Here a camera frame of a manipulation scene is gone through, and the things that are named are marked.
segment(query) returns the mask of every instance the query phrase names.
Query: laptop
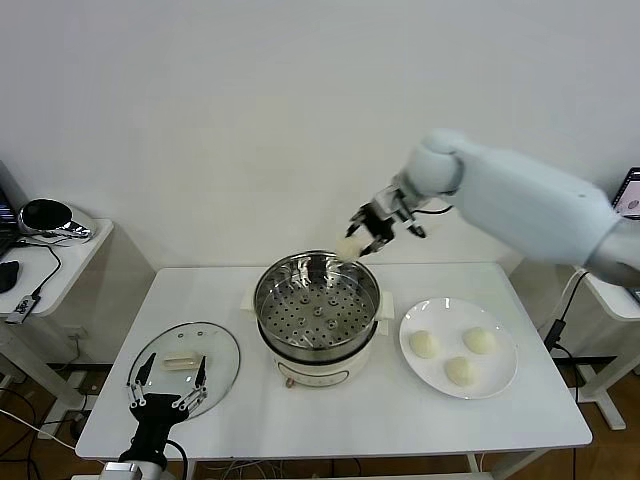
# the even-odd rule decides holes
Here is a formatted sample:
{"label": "laptop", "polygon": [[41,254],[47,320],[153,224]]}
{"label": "laptop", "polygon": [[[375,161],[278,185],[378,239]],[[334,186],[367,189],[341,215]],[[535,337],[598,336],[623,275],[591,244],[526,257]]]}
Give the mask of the laptop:
{"label": "laptop", "polygon": [[[633,167],[627,173],[613,198],[613,209],[623,217],[640,220],[640,167]],[[640,303],[640,288],[627,288],[627,291]]]}
{"label": "laptop", "polygon": [[19,238],[18,217],[7,196],[0,189],[0,258],[11,248],[11,244]]}

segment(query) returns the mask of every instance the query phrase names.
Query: speaker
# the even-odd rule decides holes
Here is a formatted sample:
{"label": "speaker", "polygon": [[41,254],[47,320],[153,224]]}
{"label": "speaker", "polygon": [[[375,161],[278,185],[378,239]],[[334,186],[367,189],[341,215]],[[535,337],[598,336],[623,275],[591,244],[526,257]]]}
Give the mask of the speaker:
{"label": "speaker", "polygon": [[88,215],[46,198],[31,200],[20,209],[18,227],[24,235],[61,247],[87,242],[96,233],[96,222]]}

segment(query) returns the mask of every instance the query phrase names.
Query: cable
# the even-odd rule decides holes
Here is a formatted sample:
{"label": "cable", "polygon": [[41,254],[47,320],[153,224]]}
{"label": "cable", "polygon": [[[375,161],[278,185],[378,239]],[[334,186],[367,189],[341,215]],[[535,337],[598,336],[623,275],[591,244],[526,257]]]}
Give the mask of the cable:
{"label": "cable", "polygon": [[[564,348],[562,345],[556,343],[554,345],[554,347],[557,348],[558,350],[562,350],[572,360],[571,364],[573,365],[573,377],[575,379],[575,384],[576,384],[576,387],[575,387],[576,388],[576,398],[575,398],[575,400],[576,400],[576,405],[578,405],[578,382],[580,380],[579,380],[579,376],[578,376],[579,374],[578,374],[578,367],[576,366],[576,362],[575,362],[575,360],[573,358],[573,355],[571,355],[571,352],[569,350],[567,350],[566,348]],[[576,455],[577,455],[577,450],[574,447],[573,448],[573,453],[571,455],[571,465],[572,465],[571,466],[571,471],[572,471],[573,480],[576,480]]]}
{"label": "cable", "polygon": [[412,213],[421,213],[423,215],[442,215],[443,213],[447,213],[453,208],[453,205],[449,205],[447,208],[443,208],[442,210],[414,210]]}
{"label": "cable", "polygon": [[55,437],[55,435],[51,435],[49,432],[45,432],[44,430],[40,430],[37,427],[34,427],[33,425],[31,425],[29,422],[27,422],[26,420],[21,419],[20,417],[14,415],[11,412],[7,412],[6,410],[3,410],[2,408],[0,408],[0,413],[4,413],[5,415],[13,418],[14,420],[19,421],[20,423],[22,423],[23,425],[26,425],[27,427],[31,428],[32,430],[35,430],[36,432],[40,432],[43,435],[46,435],[47,437],[51,438],[51,440],[55,440],[56,442],[58,442],[60,445],[62,445],[63,447],[67,447],[70,450],[73,450],[75,452],[75,447],[72,447],[71,445],[64,443],[62,440],[59,440],[58,438]]}
{"label": "cable", "polygon": [[584,273],[584,272],[585,272],[585,270],[581,268],[581,269],[576,270],[575,272],[573,272],[573,275],[571,275],[569,277],[569,280],[567,280],[567,283],[564,284],[564,288],[562,289],[562,293],[560,294],[560,298],[558,298],[557,303],[555,304],[555,306],[553,307],[553,310],[551,310],[551,313],[549,314],[549,319],[536,329],[536,331],[538,333],[541,330],[544,330],[544,328],[547,325],[549,325],[549,323],[551,323],[554,319],[558,318],[558,309],[560,308],[560,306],[564,302],[564,299],[566,298],[566,295],[569,292],[569,288],[571,288],[571,285],[572,285],[573,281],[576,278],[578,278],[580,275],[582,275],[582,273]]}
{"label": "cable", "polygon": [[361,477],[362,476],[362,463],[357,458],[354,458],[354,460],[358,464],[358,476]]}
{"label": "cable", "polygon": [[575,296],[576,292],[578,291],[578,287],[580,286],[580,282],[582,281],[582,279],[584,277],[586,277],[588,275],[588,273],[589,272],[584,271],[584,272],[582,272],[580,274],[580,276],[578,277],[578,280],[576,281],[575,285],[573,286],[573,290],[571,291],[571,296],[569,296],[569,300],[567,301],[567,304],[564,307],[564,311],[562,312],[562,315],[560,316],[560,318],[557,318],[553,322],[553,325],[551,325],[551,328],[547,332],[547,335],[544,337],[544,346],[546,347],[547,351],[550,352],[558,344],[558,342],[560,341],[560,335],[562,334],[562,331],[564,330],[564,327],[566,327],[566,325],[567,325],[567,323],[564,321],[564,319],[567,316],[567,312],[569,311],[569,307],[571,306],[571,302],[573,301],[573,297]]}
{"label": "cable", "polygon": [[80,358],[80,343],[79,343],[79,339],[77,335],[74,335],[73,339],[76,342],[76,356],[73,357],[71,360],[69,360],[67,363],[65,363],[63,366],[61,366],[60,368],[56,368],[54,369],[54,372],[61,372],[63,371],[65,368],[67,368],[69,365],[71,365],[71,363],[75,362],[77,359]]}
{"label": "cable", "polygon": [[167,445],[171,445],[178,452],[180,452],[180,456],[182,457],[182,480],[187,480],[187,470],[189,468],[189,461],[187,460],[187,453],[184,451],[184,448],[173,440],[167,440]]}
{"label": "cable", "polygon": [[[23,395],[21,395],[18,392],[14,392],[13,390],[9,390],[8,388],[0,388],[0,390],[4,391],[4,392],[9,392],[12,395],[15,395],[16,397],[20,398],[25,404],[27,404],[27,406],[29,407],[29,409],[31,409],[31,414],[33,416],[33,423],[36,423],[37,420],[37,415],[36,415],[36,410],[33,407],[33,404],[27,400],[27,397],[24,397]],[[25,438],[27,438],[29,436],[29,434],[31,433],[30,430],[27,430],[24,435],[22,435],[17,441],[15,441],[14,443],[12,443],[9,447],[5,448],[2,453],[0,454],[0,457],[3,456],[5,453],[9,452],[11,449],[13,449],[15,446],[19,445]],[[27,458],[14,458],[14,459],[5,459],[5,460],[1,460],[1,462],[7,462],[7,463],[13,463],[13,462],[27,462],[27,479],[31,480],[31,466],[33,466],[33,470],[36,472],[36,477],[38,478],[38,480],[41,480],[41,476],[40,476],[40,470],[38,469],[38,465],[36,464],[36,462],[34,460],[31,459],[31,447],[33,445],[33,440],[31,442],[31,444],[29,444],[29,455],[27,455]]]}
{"label": "cable", "polygon": [[47,283],[49,279],[58,272],[58,270],[60,270],[60,267],[62,267],[62,261],[60,260],[60,257],[56,255],[56,252],[53,251],[53,248],[51,248],[50,245],[39,245],[37,243],[29,243],[29,242],[25,242],[24,240],[20,240],[18,242],[14,242],[11,246],[14,248],[24,248],[24,247],[46,248],[47,250],[49,250],[49,253],[53,255],[53,258],[56,259],[56,262],[57,262],[56,268],[54,268],[53,271],[49,275],[47,275],[45,279],[40,283],[40,285],[38,285],[36,289],[31,293],[31,295],[40,295],[40,291],[42,290],[42,287],[44,286],[44,284]]}
{"label": "cable", "polygon": [[573,300],[573,297],[575,296],[576,292],[578,291],[578,286],[580,286],[580,282],[582,281],[582,279],[584,277],[586,277],[589,274],[589,272],[584,272],[582,275],[580,275],[580,278],[578,278],[578,281],[576,282],[576,284],[573,287],[573,291],[571,292],[571,296],[569,297],[569,301],[567,302],[567,305],[564,307],[564,312],[562,312],[562,316],[560,317],[560,320],[564,322],[564,317],[567,316],[567,312],[569,311],[569,307],[571,306],[571,301]]}

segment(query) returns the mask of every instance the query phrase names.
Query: table leg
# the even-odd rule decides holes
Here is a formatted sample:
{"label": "table leg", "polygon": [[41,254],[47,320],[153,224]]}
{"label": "table leg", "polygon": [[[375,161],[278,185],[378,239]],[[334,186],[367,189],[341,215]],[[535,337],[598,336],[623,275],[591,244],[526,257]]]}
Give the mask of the table leg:
{"label": "table leg", "polygon": [[[578,371],[586,382],[584,387],[578,389],[578,403],[595,403],[611,430],[626,429],[627,424],[607,393],[607,390],[601,388],[595,391],[593,389],[586,389],[588,385],[598,380],[597,377],[602,375],[604,370],[596,375],[596,372],[589,365],[578,365]],[[575,398],[576,389],[570,388],[569,391],[571,392],[571,396]]]}
{"label": "table leg", "polygon": [[0,355],[0,373],[5,376],[10,375],[11,377],[13,377],[13,381],[17,383],[22,383],[27,379],[22,370],[20,370],[13,363],[7,360],[7,357],[5,357],[4,355]]}
{"label": "table leg", "polygon": [[[67,384],[76,389],[82,384],[82,381],[84,380],[84,377],[86,375],[87,372],[85,371],[72,372],[69,376],[69,380],[67,380]],[[42,426],[41,430],[47,432],[49,435],[55,435],[60,428],[59,422],[61,420],[64,420],[64,416],[69,410],[93,410],[93,407],[95,406],[97,400],[97,395],[87,395],[86,403],[83,399],[83,405],[79,405],[77,407],[69,406],[62,400],[56,400],[53,404],[53,407],[51,407],[51,409],[49,410],[49,413],[47,413],[47,418],[45,418],[44,420],[45,425]],[[51,437],[45,435],[44,433],[38,433],[38,438],[49,440]]]}
{"label": "table leg", "polygon": [[4,355],[0,355],[0,373],[4,375],[0,381],[0,397],[4,394],[4,389],[9,388],[13,382],[22,383],[27,378],[22,370],[16,368]]}
{"label": "table leg", "polygon": [[613,362],[604,367],[595,377],[585,378],[587,383],[580,391],[588,397],[604,392],[637,367],[638,364],[640,364],[640,349],[638,349],[637,345],[633,345],[629,350],[625,350],[618,355]]}
{"label": "table leg", "polygon": [[467,463],[469,464],[469,471],[471,473],[479,473],[478,462],[476,462],[476,456],[473,453],[467,453]]}
{"label": "table leg", "polygon": [[69,407],[82,406],[83,396],[34,354],[4,322],[0,322],[0,353]]}
{"label": "table leg", "polygon": [[196,465],[198,462],[196,460],[188,460],[187,461],[187,480],[191,480],[193,476],[196,474]]}
{"label": "table leg", "polygon": [[528,452],[505,453],[500,461],[491,470],[491,475],[495,480],[503,480],[510,477],[517,471],[537,460],[549,451],[548,448],[541,448]]}

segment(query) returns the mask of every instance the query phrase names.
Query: computer mouse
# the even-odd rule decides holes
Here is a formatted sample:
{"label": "computer mouse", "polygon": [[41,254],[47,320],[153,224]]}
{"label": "computer mouse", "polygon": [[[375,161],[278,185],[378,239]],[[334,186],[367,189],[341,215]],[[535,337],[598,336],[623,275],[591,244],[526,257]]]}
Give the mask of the computer mouse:
{"label": "computer mouse", "polygon": [[18,281],[20,264],[16,261],[0,263],[0,293],[11,290]]}

